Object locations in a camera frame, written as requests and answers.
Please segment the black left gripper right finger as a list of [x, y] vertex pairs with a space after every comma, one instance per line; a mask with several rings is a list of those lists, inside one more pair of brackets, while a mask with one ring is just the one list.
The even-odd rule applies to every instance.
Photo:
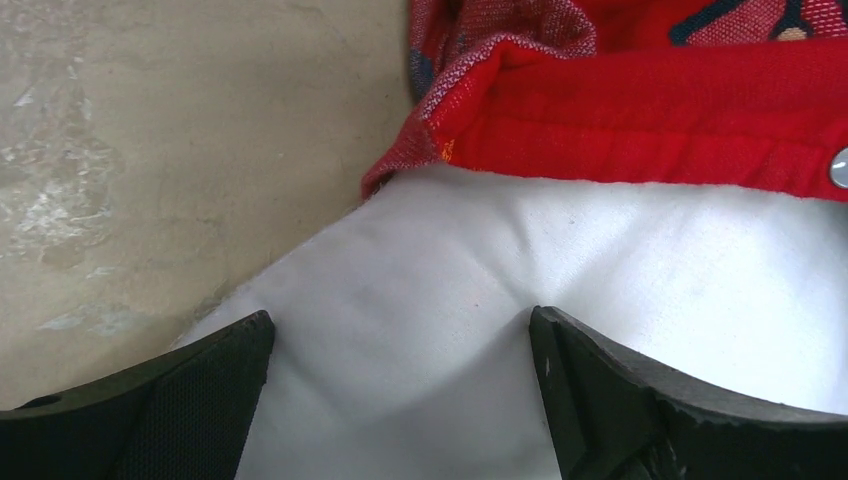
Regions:
[[709, 384], [554, 307], [529, 322], [565, 479], [843, 479], [847, 419]]

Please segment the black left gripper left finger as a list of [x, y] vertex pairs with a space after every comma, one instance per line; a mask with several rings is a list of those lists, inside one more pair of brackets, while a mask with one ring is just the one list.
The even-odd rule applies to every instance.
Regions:
[[232, 479], [275, 338], [257, 311], [177, 350], [1, 413], [4, 479]]

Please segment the white pillow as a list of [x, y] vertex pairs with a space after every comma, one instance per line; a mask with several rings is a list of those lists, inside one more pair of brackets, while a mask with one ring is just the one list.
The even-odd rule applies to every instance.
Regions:
[[847, 409], [846, 206], [731, 187], [406, 172], [185, 341], [275, 322], [241, 479], [554, 479], [538, 305], [707, 382]]

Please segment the red printed pillowcase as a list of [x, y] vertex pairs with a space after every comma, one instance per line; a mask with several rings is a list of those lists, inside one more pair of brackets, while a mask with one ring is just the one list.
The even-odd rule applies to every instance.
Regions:
[[446, 163], [847, 198], [843, 1], [413, 1], [409, 49], [364, 196]]

